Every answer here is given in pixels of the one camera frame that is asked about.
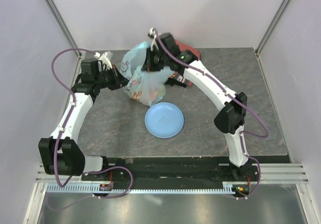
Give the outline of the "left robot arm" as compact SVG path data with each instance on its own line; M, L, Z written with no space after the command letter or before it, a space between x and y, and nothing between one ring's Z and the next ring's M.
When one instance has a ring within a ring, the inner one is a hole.
M56 129L39 141L42 164L46 174L80 176L92 172L98 180L106 180L110 168L102 156L85 156L77 145L84 119L100 91L120 89L128 84L109 60L85 60L81 73L71 87L68 106Z

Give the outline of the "light blue plastic bag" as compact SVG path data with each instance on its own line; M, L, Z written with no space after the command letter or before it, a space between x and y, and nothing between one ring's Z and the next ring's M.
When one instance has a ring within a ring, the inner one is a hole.
M119 71L129 80L123 88L124 93L131 99L152 106L164 97L165 82L174 71L169 67L156 72L143 71L146 50L149 48L148 42L142 42L129 50L122 59Z

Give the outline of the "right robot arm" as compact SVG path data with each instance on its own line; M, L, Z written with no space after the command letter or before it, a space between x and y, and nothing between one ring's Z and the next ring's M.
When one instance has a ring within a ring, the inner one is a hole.
M242 180L247 176L250 161L245 147L244 130L247 96L237 94L222 84L190 50L180 50L172 34L158 34L151 29L151 46L146 51L142 70L157 72L170 69L195 84L216 106L216 128L225 135L229 150L230 176Z

